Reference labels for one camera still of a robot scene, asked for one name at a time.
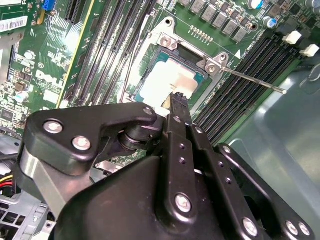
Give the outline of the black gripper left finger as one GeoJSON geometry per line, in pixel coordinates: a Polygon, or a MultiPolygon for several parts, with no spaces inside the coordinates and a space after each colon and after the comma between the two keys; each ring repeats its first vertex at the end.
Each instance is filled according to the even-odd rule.
{"type": "Polygon", "coordinates": [[[169,114],[142,102],[74,107],[33,113],[18,157],[56,217],[78,193],[147,157],[162,161],[156,215],[162,222],[198,216],[187,98],[168,98],[169,114]]]}

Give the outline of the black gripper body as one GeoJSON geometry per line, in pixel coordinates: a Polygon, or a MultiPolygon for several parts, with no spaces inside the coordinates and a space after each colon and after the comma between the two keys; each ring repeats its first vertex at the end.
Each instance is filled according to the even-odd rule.
{"type": "Polygon", "coordinates": [[[198,209],[194,224],[174,232],[156,215],[162,160],[145,157],[76,194],[63,208],[55,240],[250,240],[223,220],[204,176],[194,173],[198,209]]]}

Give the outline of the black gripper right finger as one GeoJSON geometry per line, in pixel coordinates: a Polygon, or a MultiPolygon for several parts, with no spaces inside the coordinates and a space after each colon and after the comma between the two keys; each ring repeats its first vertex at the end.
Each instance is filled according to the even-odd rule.
{"type": "Polygon", "coordinates": [[[197,125],[189,126],[188,134],[225,239],[316,238],[310,225],[231,146],[213,147],[197,125]]]}

